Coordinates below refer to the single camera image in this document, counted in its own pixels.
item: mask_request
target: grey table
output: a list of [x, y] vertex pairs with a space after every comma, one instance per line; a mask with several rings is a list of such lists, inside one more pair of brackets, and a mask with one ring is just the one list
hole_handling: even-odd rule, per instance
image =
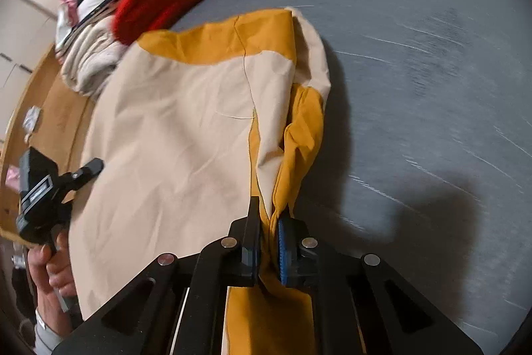
[[284, 6], [332, 82], [296, 213], [499, 353], [532, 305], [532, 0], [204, 0], [174, 29]]

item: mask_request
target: human hand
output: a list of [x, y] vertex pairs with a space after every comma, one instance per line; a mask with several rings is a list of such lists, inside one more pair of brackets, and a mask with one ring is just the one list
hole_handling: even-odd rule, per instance
[[28, 267], [31, 279], [37, 286], [37, 310], [46, 325], [60, 336], [72, 331], [70, 317], [61, 310], [54, 288], [63, 296], [75, 296], [76, 290], [70, 256], [68, 235], [59, 233], [56, 240], [57, 253], [52, 257], [49, 246], [39, 246], [28, 252]]

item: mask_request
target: beige fabric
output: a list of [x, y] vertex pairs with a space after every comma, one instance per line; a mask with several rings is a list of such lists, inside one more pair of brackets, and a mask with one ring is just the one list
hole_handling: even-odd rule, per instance
[[68, 50], [61, 76], [65, 84], [83, 95], [97, 99], [127, 46], [111, 31], [114, 16], [87, 25]]
[[[76, 196], [70, 228], [84, 318], [159, 254], [198, 253], [247, 215], [254, 109], [256, 172], [271, 213], [294, 77], [315, 83], [324, 103], [329, 89], [317, 33], [294, 20], [303, 29], [296, 48], [316, 49], [297, 68], [268, 50], [214, 65], [173, 61], [137, 43], [125, 54], [98, 101], [83, 150], [82, 161], [102, 158], [105, 170]], [[208, 29], [213, 33], [201, 37], [215, 40], [215, 26]]]

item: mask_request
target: wooden furniture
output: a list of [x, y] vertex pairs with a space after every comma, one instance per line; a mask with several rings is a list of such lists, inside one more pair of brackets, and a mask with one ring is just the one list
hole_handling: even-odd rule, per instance
[[59, 172], [79, 168], [81, 151], [89, 127], [94, 102], [70, 90], [59, 74], [60, 65], [54, 50], [48, 53], [31, 75], [7, 132], [0, 157], [0, 235], [27, 244], [18, 235], [15, 219], [19, 212], [19, 196], [6, 188], [5, 179], [10, 165], [18, 166], [19, 158], [28, 148], [22, 121], [31, 106], [42, 108], [29, 145], [57, 162]]

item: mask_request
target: person's wrist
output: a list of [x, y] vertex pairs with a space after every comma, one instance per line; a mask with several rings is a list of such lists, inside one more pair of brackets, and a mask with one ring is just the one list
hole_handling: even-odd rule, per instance
[[58, 336], [66, 337], [72, 332], [70, 316], [61, 310], [55, 293], [46, 294], [37, 289], [37, 311], [48, 328]]

